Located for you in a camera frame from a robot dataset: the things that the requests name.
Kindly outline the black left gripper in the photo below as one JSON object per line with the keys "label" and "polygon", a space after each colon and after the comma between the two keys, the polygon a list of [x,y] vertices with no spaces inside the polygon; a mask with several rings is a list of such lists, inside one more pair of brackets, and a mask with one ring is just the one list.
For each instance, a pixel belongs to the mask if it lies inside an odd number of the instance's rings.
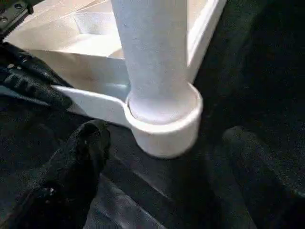
{"label": "black left gripper", "polygon": [[[1,5],[0,29],[15,29],[33,12],[33,6],[26,0],[17,0],[8,6]],[[71,87],[71,84],[62,79],[46,62],[9,42],[0,44],[0,56],[8,61],[7,65],[14,64],[45,82]]]}

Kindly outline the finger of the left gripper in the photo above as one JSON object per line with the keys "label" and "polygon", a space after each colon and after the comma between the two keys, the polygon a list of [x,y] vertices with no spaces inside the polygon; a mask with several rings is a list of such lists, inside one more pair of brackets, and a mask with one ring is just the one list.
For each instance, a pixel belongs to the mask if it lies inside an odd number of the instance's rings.
{"label": "finger of the left gripper", "polygon": [[72,100],[44,81],[18,69],[0,70],[0,84],[12,91],[37,99],[59,109],[67,109]]}

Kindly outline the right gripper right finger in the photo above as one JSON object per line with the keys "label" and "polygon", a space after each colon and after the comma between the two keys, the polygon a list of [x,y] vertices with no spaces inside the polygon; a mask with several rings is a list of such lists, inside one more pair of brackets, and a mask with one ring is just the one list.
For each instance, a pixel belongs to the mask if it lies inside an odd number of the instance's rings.
{"label": "right gripper right finger", "polygon": [[287,156],[256,134],[235,126],[222,136],[235,180],[259,229],[305,227],[305,156]]}

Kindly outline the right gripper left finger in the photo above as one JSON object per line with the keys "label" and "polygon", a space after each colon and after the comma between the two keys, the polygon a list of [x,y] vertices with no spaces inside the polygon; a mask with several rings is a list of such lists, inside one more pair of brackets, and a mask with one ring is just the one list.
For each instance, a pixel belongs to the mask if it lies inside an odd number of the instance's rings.
{"label": "right gripper left finger", "polygon": [[82,229],[109,159],[111,135],[102,120],[75,130],[27,185],[0,222],[2,229]]}

